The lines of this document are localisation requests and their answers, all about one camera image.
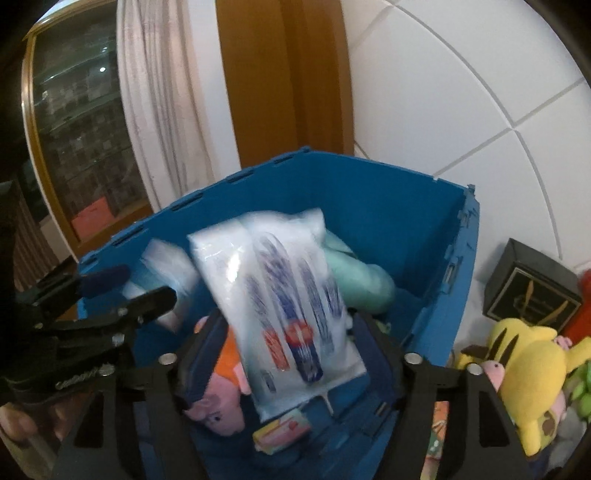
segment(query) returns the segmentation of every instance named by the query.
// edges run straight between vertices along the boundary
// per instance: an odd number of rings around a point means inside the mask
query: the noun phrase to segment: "white curtain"
[[[117,60],[125,120],[158,211],[214,182],[184,48],[182,0],[119,0]]]

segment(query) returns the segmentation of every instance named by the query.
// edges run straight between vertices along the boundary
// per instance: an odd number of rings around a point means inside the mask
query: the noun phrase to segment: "black box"
[[[577,275],[512,238],[484,292],[482,313],[561,331],[581,305]]]

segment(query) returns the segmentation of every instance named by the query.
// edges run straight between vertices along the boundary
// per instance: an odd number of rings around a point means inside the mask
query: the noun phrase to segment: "white plastic bag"
[[[123,296],[133,299],[159,287],[171,287],[177,293],[174,308],[156,322],[172,332],[178,331],[191,305],[191,294],[199,282],[199,273],[184,250],[177,245],[152,239],[134,267]]]
[[[348,313],[318,241],[319,210],[250,213],[189,236],[234,329],[265,421],[365,372],[346,336]]]

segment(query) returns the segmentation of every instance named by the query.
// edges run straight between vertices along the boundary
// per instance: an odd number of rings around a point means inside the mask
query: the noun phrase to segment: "cabinet shelf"
[[[127,145],[126,147],[120,148],[119,150],[116,150],[114,152],[111,152],[108,155],[104,155],[103,157],[99,157],[95,161],[93,161],[93,163],[88,164],[86,167],[84,167],[83,169],[79,170],[78,172],[76,172],[71,177],[55,180],[54,181],[55,182],[55,185],[67,185],[72,180],[75,180],[77,177],[79,177],[80,175],[82,175],[85,171],[90,170],[91,168],[94,168],[94,167],[100,165],[105,160],[108,160],[108,159],[110,159],[111,157],[113,157],[115,155],[119,155],[119,154],[123,153],[125,150],[130,150],[130,149],[131,149],[131,144]]]
[[[43,85],[51,80],[61,77],[62,75],[74,72],[95,60],[108,57],[108,55],[114,51],[115,40],[108,42],[107,45],[99,43],[91,47],[83,48],[71,56],[66,56],[65,59],[57,65],[53,65],[42,72],[37,73],[34,76],[34,81],[37,85]]]
[[[56,133],[74,120],[83,118],[86,115],[92,113],[97,108],[100,108],[101,106],[119,98],[121,98],[121,92],[108,93],[107,95],[98,97],[96,100],[92,100],[91,102],[72,110],[70,113],[53,122],[51,125],[41,128],[40,131],[44,134]]]

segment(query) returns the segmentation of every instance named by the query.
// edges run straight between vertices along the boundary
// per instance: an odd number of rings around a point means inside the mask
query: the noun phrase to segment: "red label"
[[[269,353],[271,354],[275,366],[279,370],[289,370],[290,364],[287,362],[287,357],[281,347],[277,332],[275,330],[265,330],[263,337],[265,338],[265,343],[267,344],[267,348],[269,349]]]
[[[285,339],[290,346],[309,345],[314,339],[314,330],[305,320],[296,320],[285,329]]]

